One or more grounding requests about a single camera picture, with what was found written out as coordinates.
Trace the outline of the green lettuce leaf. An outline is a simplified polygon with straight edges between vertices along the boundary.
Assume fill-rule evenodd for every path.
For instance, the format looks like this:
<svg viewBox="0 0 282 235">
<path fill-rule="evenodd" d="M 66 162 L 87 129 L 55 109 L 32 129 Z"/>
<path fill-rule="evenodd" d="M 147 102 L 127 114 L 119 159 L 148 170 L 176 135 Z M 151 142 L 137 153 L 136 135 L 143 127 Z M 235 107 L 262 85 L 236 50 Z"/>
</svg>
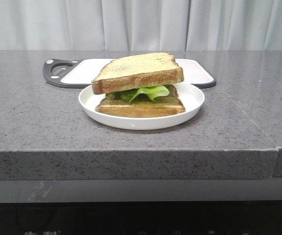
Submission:
<svg viewBox="0 0 282 235">
<path fill-rule="evenodd" d="M 160 85 L 153 87 L 142 87 L 127 91 L 113 92 L 111 94 L 127 102 L 132 102 L 139 95 L 145 95 L 149 100 L 156 102 L 157 97 L 168 96 L 169 93 L 170 91 L 167 87 Z"/>
</svg>

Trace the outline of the toasted bread slice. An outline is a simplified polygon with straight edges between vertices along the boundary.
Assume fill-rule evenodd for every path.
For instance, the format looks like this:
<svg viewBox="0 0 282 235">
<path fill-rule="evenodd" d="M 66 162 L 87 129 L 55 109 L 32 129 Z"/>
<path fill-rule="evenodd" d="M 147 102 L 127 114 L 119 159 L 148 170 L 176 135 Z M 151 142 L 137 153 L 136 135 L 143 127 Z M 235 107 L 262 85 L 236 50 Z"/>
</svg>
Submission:
<svg viewBox="0 0 282 235">
<path fill-rule="evenodd" d="M 183 81 L 183 69 L 175 56 L 154 52 L 112 60 L 92 80 L 92 89 L 94 94 L 107 94 Z"/>
<path fill-rule="evenodd" d="M 132 102 L 124 101 L 111 93 L 106 94 L 95 110 L 99 113 L 127 118 L 156 118 L 177 115 L 185 112 L 173 85 L 164 85 L 170 91 L 168 96 L 156 98 L 156 102 L 145 95 L 139 95 Z"/>
</svg>

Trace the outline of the white round plate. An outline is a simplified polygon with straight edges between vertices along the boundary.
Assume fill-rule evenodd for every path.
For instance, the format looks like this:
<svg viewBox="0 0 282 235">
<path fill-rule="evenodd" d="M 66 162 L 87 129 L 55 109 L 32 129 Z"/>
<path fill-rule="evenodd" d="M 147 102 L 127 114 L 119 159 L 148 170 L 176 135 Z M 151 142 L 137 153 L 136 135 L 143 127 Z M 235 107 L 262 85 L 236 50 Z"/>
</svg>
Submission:
<svg viewBox="0 0 282 235">
<path fill-rule="evenodd" d="M 205 100 L 205 95 L 198 87 L 185 82 L 175 84 L 179 99 L 185 107 L 185 112 L 166 117 L 132 118 L 111 116 L 95 111 L 95 107 L 105 97 L 95 95 L 91 86 L 84 88 L 78 100 L 86 114 L 93 120 L 107 126 L 128 130 L 156 130 L 182 124 L 194 117 Z"/>
</svg>

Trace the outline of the white cutting board black rim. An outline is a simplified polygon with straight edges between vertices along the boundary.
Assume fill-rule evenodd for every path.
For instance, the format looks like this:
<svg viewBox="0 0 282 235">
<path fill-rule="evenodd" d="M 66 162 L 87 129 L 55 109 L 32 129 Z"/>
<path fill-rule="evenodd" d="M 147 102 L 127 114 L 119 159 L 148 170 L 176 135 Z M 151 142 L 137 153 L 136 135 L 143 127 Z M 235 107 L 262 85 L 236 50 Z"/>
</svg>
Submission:
<svg viewBox="0 0 282 235">
<path fill-rule="evenodd" d="M 43 64 L 45 80 L 62 88 L 85 88 L 100 73 L 101 69 L 112 59 L 94 58 L 84 60 L 48 59 Z M 213 78 L 197 61 L 176 59 L 183 68 L 184 81 L 198 88 L 210 88 L 216 85 Z"/>
</svg>

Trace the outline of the grey curtain backdrop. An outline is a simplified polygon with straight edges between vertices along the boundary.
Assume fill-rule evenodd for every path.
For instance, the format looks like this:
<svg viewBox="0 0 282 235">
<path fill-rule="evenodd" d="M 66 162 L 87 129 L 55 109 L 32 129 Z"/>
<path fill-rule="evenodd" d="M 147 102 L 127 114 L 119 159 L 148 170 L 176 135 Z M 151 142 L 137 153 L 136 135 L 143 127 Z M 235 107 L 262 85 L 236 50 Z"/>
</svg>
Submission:
<svg viewBox="0 0 282 235">
<path fill-rule="evenodd" d="M 282 50 L 282 0 L 0 0 L 0 50 Z"/>
</svg>

